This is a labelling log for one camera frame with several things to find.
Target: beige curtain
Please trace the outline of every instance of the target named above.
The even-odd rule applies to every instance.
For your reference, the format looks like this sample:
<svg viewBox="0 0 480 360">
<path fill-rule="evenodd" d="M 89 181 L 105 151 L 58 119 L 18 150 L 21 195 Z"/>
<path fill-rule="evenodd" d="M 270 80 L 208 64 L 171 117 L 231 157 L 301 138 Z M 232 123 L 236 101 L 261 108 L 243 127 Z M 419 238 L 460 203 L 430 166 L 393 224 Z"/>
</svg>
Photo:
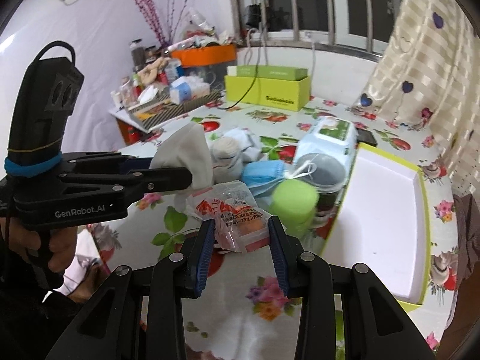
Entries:
<svg viewBox="0 0 480 360">
<path fill-rule="evenodd" d="M 480 40 L 455 0 L 402 0 L 357 108 L 415 130 L 428 125 L 454 193 L 480 202 Z"/>
</svg>

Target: tablecloth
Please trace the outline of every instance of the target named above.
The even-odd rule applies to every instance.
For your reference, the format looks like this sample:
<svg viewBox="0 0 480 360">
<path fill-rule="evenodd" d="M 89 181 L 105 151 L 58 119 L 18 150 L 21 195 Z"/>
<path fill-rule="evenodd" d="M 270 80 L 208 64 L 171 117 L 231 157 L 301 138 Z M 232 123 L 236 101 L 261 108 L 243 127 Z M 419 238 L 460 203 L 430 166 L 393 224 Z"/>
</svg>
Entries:
<svg viewBox="0 0 480 360">
<path fill-rule="evenodd" d="M 379 148 L 423 170 L 431 225 L 431 268 L 424 304 L 409 316 L 430 348 L 436 350 L 454 297 L 458 236 L 450 180 L 428 127 L 398 125 L 320 98 L 312 98 L 299 112 L 243 103 L 225 111 L 211 103 L 166 124 L 148 142 L 121 151 L 153 156 L 156 147 L 178 128 L 179 120 L 185 120 L 202 124 L 208 140 L 215 140 L 234 127 L 247 128 L 260 136 L 265 157 L 291 162 L 298 141 L 319 117 L 326 115 L 348 119 L 357 127 L 368 129 Z M 318 252 L 331 222 L 332 219 L 308 232 L 301 240 L 304 248 Z M 159 258 L 178 250 L 185 237 L 199 228 L 199 222 L 186 216 L 172 195 L 151 193 L 131 205 L 127 218 L 97 223 L 91 228 L 111 270 L 121 264 L 138 269 L 154 265 Z M 267 247 L 249 254 L 214 252 L 209 275 L 201 298 L 183 300 L 190 360 L 294 357 L 301 306 L 299 301 L 283 297 Z M 343 333 L 338 331 L 339 359 L 343 356 L 343 344 Z"/>
</svg>

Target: plastic bag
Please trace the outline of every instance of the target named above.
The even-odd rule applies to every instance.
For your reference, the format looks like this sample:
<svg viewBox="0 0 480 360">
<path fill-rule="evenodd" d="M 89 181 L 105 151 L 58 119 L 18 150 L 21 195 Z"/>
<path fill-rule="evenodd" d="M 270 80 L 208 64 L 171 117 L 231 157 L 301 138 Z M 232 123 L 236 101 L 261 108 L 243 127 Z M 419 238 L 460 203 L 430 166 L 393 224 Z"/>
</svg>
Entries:
<svg viewBox="0 0 480 360">
<path fill-rule="evenodd" d="M 241 181 L 217 184 L 189 195 L 187 213 L 201 220 L 215 220 L 215 238 L 222 249 L 251 252 L 269 243 L 269 214 L 257 206 Z"/>
</svg>

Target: green box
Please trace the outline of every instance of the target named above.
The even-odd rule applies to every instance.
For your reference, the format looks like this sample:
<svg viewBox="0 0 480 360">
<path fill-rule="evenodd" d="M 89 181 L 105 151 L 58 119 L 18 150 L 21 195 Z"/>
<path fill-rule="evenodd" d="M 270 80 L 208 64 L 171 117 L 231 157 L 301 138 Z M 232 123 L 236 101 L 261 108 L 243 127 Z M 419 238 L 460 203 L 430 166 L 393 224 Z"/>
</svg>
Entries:
<svg viewBox="0 0 480 360">
<path fill-rule="evenodd" d="M 254 78 L 225 76 L 226 99 L 237 102 L 251 86 Z M 243 102 L 299 111 L 310 99 L 310 77 L 301 81 L 257 78 Z"/>
<path fill-rule="evenodd" d="M 255 77 L 255 65 L 237 66 L 237 76 Z M 257 76 L 263 79 L 300 81 L 308 76 L 308 69 L 288 66 L 258 66 Z"/>
</svg>

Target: window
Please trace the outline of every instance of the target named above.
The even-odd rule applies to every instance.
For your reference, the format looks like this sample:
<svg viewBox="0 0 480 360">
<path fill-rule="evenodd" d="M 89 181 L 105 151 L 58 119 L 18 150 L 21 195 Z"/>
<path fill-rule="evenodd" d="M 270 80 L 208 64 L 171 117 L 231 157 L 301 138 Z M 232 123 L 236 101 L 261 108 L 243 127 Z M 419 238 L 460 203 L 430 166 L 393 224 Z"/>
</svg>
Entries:
<svg viewBox="0 0 480 360">
<path fill-rule="evenodd" d="M 258 5 L 261 0 L 241 0 L 241 8 Z M 315 35 L 316 42 L 327 43 L 328 0 L 296 0 L 300 39 L 304 31 Z M 390 38 L 401 0 L 332 0 L 335 44 L 367 49 L 369 5 L 373 51 L 382 53 Z M 293 39 L 292 0 L 265 0 L 268 39 Z"/>
</svg>

